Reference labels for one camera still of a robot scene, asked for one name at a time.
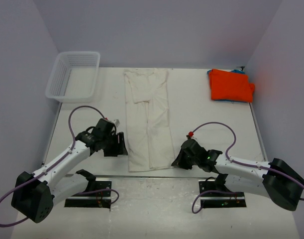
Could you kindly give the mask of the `white t shirt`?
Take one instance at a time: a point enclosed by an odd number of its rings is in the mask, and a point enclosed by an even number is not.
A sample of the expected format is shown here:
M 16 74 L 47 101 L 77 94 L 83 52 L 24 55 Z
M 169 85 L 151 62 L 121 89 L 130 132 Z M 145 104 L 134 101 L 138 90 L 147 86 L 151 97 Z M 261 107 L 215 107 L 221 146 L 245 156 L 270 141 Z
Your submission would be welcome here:
M 166 69 L 124 70 L 130 172 L 171 168 L 174 148 L 167 78 Z

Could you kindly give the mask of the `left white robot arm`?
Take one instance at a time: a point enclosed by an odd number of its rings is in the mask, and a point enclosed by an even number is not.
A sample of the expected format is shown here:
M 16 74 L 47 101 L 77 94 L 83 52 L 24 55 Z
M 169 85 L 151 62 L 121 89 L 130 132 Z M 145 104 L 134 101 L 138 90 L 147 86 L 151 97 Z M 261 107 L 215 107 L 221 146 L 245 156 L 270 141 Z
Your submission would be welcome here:
M 59 156 L 33 173 L 23 172 L 17 180 L 11 205 L 35 223 L 43 221 L 53 207 L 71 196 L 89 196 L 107 191 L 98 187 L 96 177 L 84 170 L 67 174 L 94 153 L 105 157 L 127 155 L 119 120 L 100 119 L 95 126 L 73 136 L 73 142 Z

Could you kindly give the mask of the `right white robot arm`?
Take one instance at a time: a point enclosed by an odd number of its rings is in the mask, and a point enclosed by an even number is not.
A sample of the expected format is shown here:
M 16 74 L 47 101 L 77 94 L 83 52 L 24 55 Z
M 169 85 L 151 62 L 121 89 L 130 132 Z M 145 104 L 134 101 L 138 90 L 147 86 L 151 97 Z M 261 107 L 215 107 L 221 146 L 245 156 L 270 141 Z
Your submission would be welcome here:
M 295 211 L 301 200 L 304 179 L 285 161 L 253 162 L 240 158 L 227 158 L 219 150 L 206 150 L 194 139 L 181 146 L 173 167 L 192 169 L 197 166 L 205 172 L 216 173 L 211 193 L 221 196 L 251 193 L 272 200 L 277 206 Z

